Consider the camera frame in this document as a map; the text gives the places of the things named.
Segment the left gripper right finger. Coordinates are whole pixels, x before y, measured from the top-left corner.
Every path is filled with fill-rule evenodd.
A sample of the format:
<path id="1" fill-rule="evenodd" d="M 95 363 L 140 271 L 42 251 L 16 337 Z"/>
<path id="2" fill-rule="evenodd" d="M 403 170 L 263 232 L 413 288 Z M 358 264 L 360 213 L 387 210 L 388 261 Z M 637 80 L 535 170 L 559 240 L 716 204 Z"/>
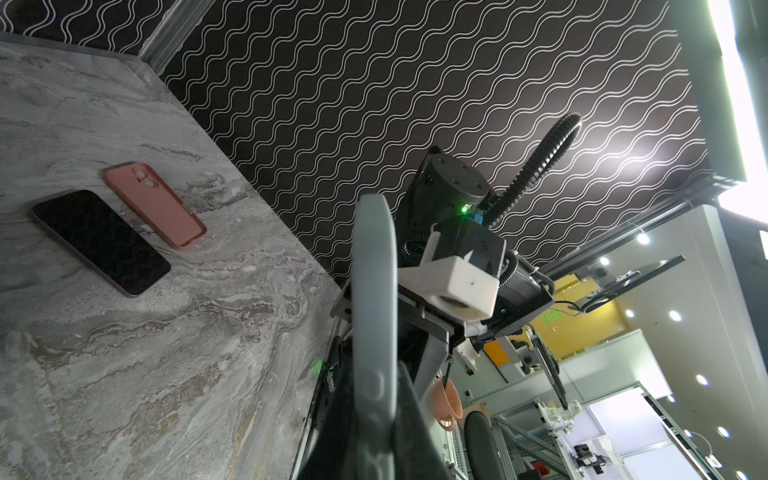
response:
<path id="1" fill-rule="evenodd" d="M 419 408 L 415 390 L 402 362 L 397 365 L 397 407 L 392 435 L 396 479 L 449 479 Z"/>

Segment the black smartphone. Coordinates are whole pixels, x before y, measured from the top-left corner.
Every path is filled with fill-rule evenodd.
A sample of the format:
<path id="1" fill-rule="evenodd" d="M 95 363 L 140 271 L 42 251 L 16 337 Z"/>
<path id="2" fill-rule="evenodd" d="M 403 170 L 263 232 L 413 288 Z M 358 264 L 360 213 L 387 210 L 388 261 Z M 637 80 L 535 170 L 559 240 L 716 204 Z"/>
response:
<path id="1" fill-rule="evenodd" d="M 171 271 L 170 263 L 90 190 L 42 200 L 32 206 L 31 215 L 126 296 L 143 294 Z"/>

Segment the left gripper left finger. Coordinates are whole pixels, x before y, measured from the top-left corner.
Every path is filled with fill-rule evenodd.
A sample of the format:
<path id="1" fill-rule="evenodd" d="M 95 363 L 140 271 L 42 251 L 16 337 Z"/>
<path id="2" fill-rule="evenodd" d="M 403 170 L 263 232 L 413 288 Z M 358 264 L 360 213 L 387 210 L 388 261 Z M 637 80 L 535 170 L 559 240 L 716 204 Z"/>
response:
<path id="1" fill-rule="evenodd" d="M 357 413 L 351 360 L 341 363 L 338 382 L 317 442 L 298 479 L 355 479 Z"/>

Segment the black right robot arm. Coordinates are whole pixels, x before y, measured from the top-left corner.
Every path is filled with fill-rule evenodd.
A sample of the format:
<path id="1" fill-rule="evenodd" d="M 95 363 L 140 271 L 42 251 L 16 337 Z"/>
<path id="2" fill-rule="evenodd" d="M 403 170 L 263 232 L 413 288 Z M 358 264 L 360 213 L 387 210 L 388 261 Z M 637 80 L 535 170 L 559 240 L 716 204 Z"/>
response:
<path id="1" fill-rule="evenodd" d="M 433 147 L 394 220 L 401 296 L 467 338 L 519 335 L 554 303 L 553 282 L 485 225 L 493 197 L 476 168 Z"/>

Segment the pink phone case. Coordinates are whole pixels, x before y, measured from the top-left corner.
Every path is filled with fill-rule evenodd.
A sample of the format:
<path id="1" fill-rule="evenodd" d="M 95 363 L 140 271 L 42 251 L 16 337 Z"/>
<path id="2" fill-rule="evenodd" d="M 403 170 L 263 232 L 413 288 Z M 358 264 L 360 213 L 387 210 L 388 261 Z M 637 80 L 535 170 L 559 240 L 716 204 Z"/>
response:
<path id="1" fill-rule="evenodd" d="M 169 246 L 181 250 L 207 233 L 207 227 L 146 163 L 108 169 L 105 183 Z"/>

